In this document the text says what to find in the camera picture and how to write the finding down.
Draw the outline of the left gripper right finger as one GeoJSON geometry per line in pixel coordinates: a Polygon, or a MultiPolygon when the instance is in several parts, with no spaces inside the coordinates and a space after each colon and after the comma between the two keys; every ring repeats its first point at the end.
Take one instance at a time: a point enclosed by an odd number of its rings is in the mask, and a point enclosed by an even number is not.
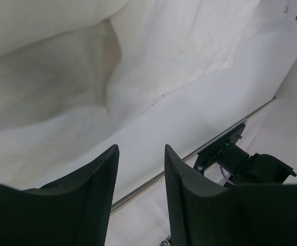
{"type": "Polygon", "coordinates": [[[297,184],[223,187],[165,146],[173,245],[297,245],[297,184]]]}

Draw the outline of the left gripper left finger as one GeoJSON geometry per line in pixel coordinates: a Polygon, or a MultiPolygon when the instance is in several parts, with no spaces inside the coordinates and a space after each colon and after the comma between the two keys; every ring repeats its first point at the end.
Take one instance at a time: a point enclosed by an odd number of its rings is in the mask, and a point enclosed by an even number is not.
{"type": "Polygon", "coordinates": [[[0,184],[0,245],[104,245],[118,162],[113,145],[39,189],[0,184]]]}

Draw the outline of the cream white t shirt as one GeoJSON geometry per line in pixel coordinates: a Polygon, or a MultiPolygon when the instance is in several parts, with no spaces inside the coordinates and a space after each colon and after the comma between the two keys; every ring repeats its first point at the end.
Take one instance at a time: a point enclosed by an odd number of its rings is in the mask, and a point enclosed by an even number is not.
{"type": "Polygon", "coordinates": [[[169,93],[232,67],[288,1],[0,1],[0,182],[77,159],[169,93]]]}

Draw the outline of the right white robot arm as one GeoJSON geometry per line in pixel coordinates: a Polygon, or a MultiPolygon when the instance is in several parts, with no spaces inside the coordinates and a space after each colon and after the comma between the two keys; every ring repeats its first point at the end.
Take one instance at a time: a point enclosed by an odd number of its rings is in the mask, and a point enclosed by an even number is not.
{"type": "Polygon", "coordinates": [[[197,184],[220,187],[204,175],[218,164],[224,175],[222,184],[234,187],[243,183],[297,183],[297,59],[277,92],[277,101],[249,145],[247,153],[224,136],[199,153],[188,175],[197,184]]]}

